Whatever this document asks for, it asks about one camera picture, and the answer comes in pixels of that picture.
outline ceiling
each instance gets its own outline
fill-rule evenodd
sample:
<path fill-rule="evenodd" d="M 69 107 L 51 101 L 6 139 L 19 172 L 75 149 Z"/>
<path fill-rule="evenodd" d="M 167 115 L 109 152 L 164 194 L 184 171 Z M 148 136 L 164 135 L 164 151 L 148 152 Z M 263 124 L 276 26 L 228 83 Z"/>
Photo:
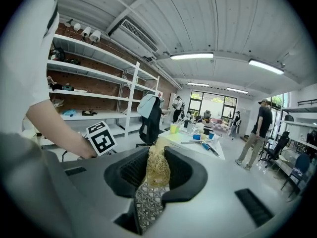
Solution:
<path fill-rule="evenodd" d="M 61 18 L 116 34 L 126 17 L 153 40 L 155 66 L 183 87 L 204 82 L 234 87 L 254 97 L 295 90 L 317 81 L 315 48 L 285 0 L 59 0 Z M 169 55 L 214 52 L 213 59 L 171 60 Z M 284 75 L 248 64 L 250 58 L 281 67 Z"/>

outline blue chair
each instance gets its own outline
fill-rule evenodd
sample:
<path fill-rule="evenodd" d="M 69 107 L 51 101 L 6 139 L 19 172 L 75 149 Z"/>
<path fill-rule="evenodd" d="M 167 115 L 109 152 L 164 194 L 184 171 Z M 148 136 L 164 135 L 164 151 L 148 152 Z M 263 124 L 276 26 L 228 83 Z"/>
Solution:
<path fill-rule="evenodd" d="M 298 182 L 296 184 L 296 186 L 298 186 L 298 184 L 301 182 L 301 180 L 304 178 L 306 171 L 308 170 L 310 165 L 310 159 L 309 156 L 306 153 L 302 153 L 296 160 L 295 163 L 295 167 L 293 168 L 291 174 L 289 175 L 289 177 L 286 179 L 283 187 L 281 188 L 281 190 L 284 188 L 284 186 L 287 184 L 287 182 L 291 179 L 291 176 L 294 176 Z M 294 188 L 292 190 L 292 192 L 290 193 L 290 195 L 288 197 L 290 197 L 294 192 Z"/>

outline cap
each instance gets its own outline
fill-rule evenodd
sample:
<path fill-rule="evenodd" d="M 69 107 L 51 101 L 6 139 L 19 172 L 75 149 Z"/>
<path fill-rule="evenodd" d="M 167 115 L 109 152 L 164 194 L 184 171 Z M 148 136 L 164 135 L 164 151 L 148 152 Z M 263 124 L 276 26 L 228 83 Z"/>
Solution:
<path fill-rule="evenodd" d="M 263 101 L 265 101 L 266 103 L 269 103 L 268 99 L 266 98 L 261 99 L 258 103 L 261 104 Z"/>

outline blue cup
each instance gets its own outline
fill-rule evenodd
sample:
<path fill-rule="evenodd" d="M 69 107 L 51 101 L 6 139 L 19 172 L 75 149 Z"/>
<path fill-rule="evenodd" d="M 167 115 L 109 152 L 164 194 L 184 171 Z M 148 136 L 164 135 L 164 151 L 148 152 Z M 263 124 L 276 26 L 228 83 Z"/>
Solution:
<path fill-rule="evenodd" d="M 209 132 L 209 139 L 212 139 L 214 136 L 214 133 L 213 132 Z"/>
<path fill-rule="evenodd" d="M 194 134 L 193 139 L 195 140 L 200 140 L 200 134 Z"/>

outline white shirt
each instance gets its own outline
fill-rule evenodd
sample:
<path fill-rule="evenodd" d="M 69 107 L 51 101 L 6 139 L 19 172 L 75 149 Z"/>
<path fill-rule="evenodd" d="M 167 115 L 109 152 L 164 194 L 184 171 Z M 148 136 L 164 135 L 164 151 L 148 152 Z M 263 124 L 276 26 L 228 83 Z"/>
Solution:
<path fill-rule="evenodd" d="M 176 103 L 176 109 L 177 109 L 177 110 L 180 110 L 180 108 L 182 107 L 182 105 L 183 105 L 183 102 L 182 102 L 181 100 L 177 101 L 177 103 Z"/>
<path fill-rule="evenodd" d="M 30 106 L 49 99 L 47 60 L 59 15 L 47 32 L 57 0 L 26 0 L 0 43 L 0 131 L 21 132 Z"/>

